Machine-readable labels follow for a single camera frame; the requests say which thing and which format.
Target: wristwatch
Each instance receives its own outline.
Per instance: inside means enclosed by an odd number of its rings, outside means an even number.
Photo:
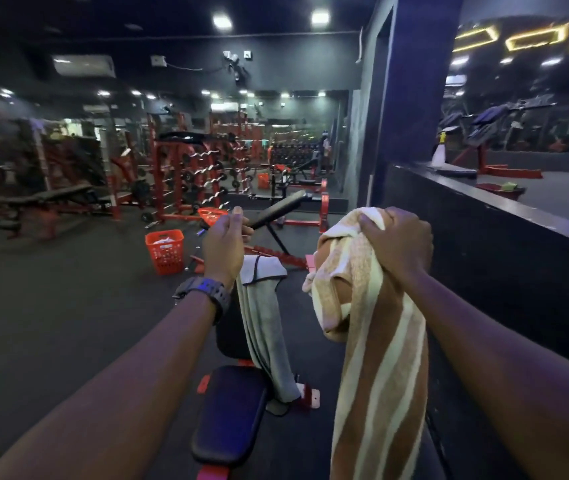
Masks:
[[[178,286],[173,298],[177,302],[184,298],[191,291],[200,291],[207,295],[215,305],[217,312],[213,324],[216,325],[220,318],[227,312],[231,304],[231,295],[226,290],[224,285],[220,282],[203,278],[201,276],[194,276]]]

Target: brown and white striped towel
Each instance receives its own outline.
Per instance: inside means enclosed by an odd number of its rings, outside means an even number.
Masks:
[[[347,214],[320,237],[316,272],[302,288],[326,336],[346,341],[331,480],[410,479],[427,397],[424,316],[383,272],[360,213],[381,229],[390,219],[371,207]]]

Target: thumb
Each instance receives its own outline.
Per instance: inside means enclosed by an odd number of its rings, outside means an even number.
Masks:
[[[242,224],[244,215],[242,214],[242,207],[236,206],[231,215],[231,224],[229,224],[229,232],[232,235],[242,236]]]
[[[379,229],[374,222],[365,216],[364,214],[360,214],[358,217],[358,222],[360,223],[360,229],[362,229],[362,233],[367,237],[369,241],[372,241],[376,238],[382,231]]]

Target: forearm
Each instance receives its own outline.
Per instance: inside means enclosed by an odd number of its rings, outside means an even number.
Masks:
[[[0,479],[144,475],[211,329],[191,292],[149,334],[36,424],[0,459]]]
[[[569,478],[569,361],[495,322],[426,273],[404,286],[528,474]]]

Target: person's left hand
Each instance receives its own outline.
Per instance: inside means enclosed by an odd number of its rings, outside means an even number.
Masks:
[[[244,262],[244,243],[248,242],[253,229],[246,227],[248,218],[242,208],[223,216],[207,231],[202,244],[204,253],[204,277],[221,282],[227,290],[240,273]]]

